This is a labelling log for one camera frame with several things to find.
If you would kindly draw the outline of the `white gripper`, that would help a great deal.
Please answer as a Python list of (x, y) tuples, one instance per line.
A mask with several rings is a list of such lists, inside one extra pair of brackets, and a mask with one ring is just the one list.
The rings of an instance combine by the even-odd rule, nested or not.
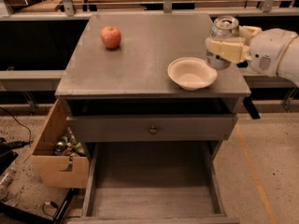
[(254, 71), (269, 77), (299, 77), (299, 34), (296, 32), (240, 26), (239, 37), (208, 37), (206, 48), (231, 63), (244, 62), (250, 52), (249, 66)]

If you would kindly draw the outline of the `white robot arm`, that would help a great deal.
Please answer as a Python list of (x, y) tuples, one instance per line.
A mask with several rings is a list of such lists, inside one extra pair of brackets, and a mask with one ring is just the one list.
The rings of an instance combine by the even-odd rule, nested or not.
[(255, 73), (299, 86), (299, 34), (281, 28), (241, 26), (239, 35), (206, 39), (206, 48), (231, 63), (247, 62)]

